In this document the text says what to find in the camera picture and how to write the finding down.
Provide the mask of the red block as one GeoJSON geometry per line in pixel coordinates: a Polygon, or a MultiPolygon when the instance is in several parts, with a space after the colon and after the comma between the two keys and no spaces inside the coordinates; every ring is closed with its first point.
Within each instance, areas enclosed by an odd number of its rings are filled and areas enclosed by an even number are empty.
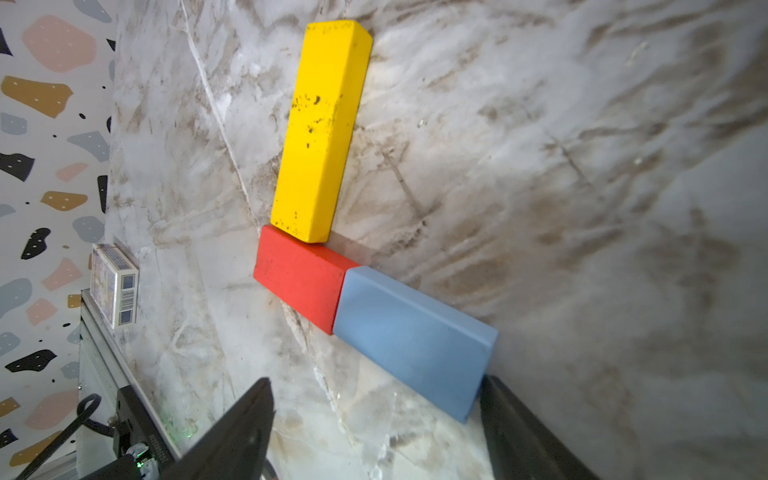
{"type": "Polygon", "coordinates": [[[308,244],[265,225],[253,278],[331,336],[346,272],[357,266],[322,244],[308,244]]]}

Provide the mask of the light blue block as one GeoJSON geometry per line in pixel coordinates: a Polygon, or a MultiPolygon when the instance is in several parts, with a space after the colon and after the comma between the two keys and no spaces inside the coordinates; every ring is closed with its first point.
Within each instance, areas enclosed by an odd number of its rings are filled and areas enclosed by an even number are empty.
{"type": "Polygon", "coordinates": [[[467,421],[499,332],[370,267],[347,271],[334,335],[467,421]]]}

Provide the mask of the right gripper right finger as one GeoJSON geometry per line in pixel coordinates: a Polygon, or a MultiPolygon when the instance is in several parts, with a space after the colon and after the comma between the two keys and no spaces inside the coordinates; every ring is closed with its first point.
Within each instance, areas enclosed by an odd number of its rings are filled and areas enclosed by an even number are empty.
{"type": "Polygon", "coordinates": [[[483,378],[480,408],[496,479],[596,477],[498,377],[483,378]]]}

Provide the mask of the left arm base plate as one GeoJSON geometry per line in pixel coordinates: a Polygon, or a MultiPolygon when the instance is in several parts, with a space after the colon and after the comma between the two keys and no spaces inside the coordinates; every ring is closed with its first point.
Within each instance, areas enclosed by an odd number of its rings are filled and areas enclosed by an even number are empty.
{"type": "Polygon", "coordinates": [[[84,428],[111,441],[111,456],[81,479],[160,479],[176,458],[135,388],[117,390],[116,419],[110,424],[92,419],[100,403],[98,394],[90,394],[78,404],[77,413],[86,414],[84,428]]]}

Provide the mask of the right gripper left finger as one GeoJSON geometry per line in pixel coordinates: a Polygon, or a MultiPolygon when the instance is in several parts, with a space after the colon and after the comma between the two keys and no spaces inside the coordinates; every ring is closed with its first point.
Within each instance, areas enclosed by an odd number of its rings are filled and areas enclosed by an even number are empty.
{"type": "Polygon", "coordinates": [[[271,382],[257,380],[163,479],[273,479],[267,450],[275,417],[271,382]]]}

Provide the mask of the yellow block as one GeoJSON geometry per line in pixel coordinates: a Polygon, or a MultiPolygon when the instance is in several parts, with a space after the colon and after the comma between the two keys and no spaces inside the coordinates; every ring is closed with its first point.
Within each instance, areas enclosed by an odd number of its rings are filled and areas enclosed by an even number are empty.
{"type": "Polygon", "coordinates": [[[305,243],[330,235],[372,45],[354,20],[307,26],[270,217],[305,243]]]}

